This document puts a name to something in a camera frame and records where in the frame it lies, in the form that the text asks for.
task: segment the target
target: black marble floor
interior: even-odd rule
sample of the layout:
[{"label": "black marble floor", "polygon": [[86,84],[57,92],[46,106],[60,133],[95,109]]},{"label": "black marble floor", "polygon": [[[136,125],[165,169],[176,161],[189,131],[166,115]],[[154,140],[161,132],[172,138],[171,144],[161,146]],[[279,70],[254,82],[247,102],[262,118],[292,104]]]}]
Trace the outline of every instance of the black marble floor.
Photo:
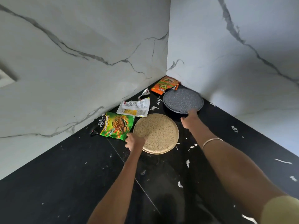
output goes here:
[{"label": "black marble floor", "polygon": [[[151,93],[151,106],[159,109],[149,114],[170,116],[179,128],[180,144],[166,154],[141,154],[126,223],[252,223],[234,207],[200,148],[190,149],[196,142],[180,116],[162,102],[156,104],[157,98]],[[299,183],[290,178],[298,173],[299,157],[206,100],[199,116],[217,136],[252,158],[277,186],[299,198]],[[92,125],[0,181],[0,223],[87,222],[129,155],[122,140],[90,137]]]}]

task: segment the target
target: sleeve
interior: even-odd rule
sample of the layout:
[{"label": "sleeve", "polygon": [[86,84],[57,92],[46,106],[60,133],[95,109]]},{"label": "sleeve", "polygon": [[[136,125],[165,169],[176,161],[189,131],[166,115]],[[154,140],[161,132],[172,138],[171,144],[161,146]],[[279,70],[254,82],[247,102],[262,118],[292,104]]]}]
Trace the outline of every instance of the sleeve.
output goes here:
[{"label": "sleeve", "polygon": [[299,200],[291,196],[279,196],[264,206],[261,224],[298,224]]}]

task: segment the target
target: gold bangle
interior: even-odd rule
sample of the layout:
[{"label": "gold bangle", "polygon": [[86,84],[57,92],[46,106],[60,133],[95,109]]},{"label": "gold bangle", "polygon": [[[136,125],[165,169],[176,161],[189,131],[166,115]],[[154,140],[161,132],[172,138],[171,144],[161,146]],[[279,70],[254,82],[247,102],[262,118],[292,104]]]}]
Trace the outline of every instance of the gold bangle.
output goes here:
[{"label": "gold bangle", "polygon": [[211,139],[207,140],[207,141],[204,143],[204,145],[202,146],[202,150],[204,150],[204,146],[205,146],[208,142],[210,142],[210,141],[212,141],[212,140],[221,140],[221,141],[223,141],[221,138],[211,138]]}]

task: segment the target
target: white wall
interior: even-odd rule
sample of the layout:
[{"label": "white wall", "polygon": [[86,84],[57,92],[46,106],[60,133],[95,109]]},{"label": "white wall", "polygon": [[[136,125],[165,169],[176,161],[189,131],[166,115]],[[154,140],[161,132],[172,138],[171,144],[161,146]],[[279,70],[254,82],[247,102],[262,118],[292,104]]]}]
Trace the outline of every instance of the white wall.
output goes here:
[{"label": "white wall", "polygon": [[299,0],[171,0],[167,75],[299,156],[298,9]]},{"label": "white wall", "polygon": [[166,74],[170,0],[0,4],[0,179]]}]

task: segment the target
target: cork trivet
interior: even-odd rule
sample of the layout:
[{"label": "cork trivet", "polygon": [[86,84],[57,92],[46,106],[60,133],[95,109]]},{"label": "cork trivet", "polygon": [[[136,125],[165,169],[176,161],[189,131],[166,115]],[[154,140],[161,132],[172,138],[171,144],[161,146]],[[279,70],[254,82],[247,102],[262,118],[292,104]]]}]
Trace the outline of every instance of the cork trivet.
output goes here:
[{"label": "cork trivet", "polygon": [[146,137],[143,150],[150,154],[163,154],[172,150],[178,142],[178,127],[162,114],[149,114],[137,121],[133,132]]}]

